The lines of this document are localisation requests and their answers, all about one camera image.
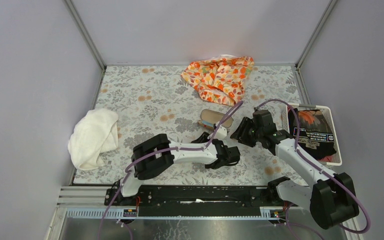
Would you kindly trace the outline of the plaid glasses case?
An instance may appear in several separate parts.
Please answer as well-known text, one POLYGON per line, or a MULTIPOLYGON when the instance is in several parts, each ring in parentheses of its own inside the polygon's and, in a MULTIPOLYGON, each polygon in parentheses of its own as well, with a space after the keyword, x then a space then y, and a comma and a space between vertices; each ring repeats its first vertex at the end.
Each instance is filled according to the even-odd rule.
MULTIPOLYGON (((214 124, 214 129, 215 129, 216 126, 217 126, 217 123, 220 122, 224 116, 225 116, 224 113, 221 113, 221 112, 218 112, 218 111, 214 111, 214 110, 211 110, 211 109, 204 109, 200 113, 200 120, 197 121, 197 124, 199 126, 203 127, 201 125, 201 121, 206 121, 208 123, 214 124)), ((227 129, 227 131, 229 132, 230 131, 230 127, 232 126, 233 122, 234 122, 234 120, 230 116, 229 118, 227 118, 222 123, 221 126, 225 127, 227 129)))

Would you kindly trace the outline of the light blue cleaning cloth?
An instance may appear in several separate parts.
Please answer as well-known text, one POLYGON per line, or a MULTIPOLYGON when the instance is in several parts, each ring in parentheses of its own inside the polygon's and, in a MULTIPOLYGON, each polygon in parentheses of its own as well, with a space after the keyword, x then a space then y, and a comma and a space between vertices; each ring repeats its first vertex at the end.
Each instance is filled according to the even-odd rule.
POLYGON ((209 129, 209 130, 214 130, 214 124, 213 123, 209 123, 209 122, 207 122, 207 121, 201 121, 200 122, 200 124, 204 127, 204 128, 206 128, 206 129, 209 129))

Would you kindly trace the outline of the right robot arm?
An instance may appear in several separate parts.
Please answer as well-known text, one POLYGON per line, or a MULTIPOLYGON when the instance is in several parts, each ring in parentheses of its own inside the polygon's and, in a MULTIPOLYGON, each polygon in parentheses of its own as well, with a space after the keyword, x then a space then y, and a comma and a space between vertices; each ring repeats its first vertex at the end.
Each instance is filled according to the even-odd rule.
POLYGON ((268 110, 255 111, 252 118, 244 117, 230 137, 249 147, 261 143, 306 182, 302 186, 287 177, 270 181, 266 198, 271 205, 291 202, 309 211, 325 230, 359 215, 352 178, 345 172, 337 174, 315 160, 286 130, 277 129, 268 110))

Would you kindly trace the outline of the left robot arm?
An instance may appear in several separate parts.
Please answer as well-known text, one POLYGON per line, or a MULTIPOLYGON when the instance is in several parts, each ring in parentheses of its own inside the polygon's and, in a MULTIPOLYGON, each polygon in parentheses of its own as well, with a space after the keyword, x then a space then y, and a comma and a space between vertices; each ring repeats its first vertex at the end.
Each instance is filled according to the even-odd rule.
POLYGON ((191 143, 173 141, 160 133, 133 148, 131 164, 115 197, 124 206, 132 204, 144 181, 156 178, 174 164, 199 163, 206 169, 216 170, 232 167, 240 158, 238 147, 228 147, 220 139, 211 139, 208 132, 191 143))

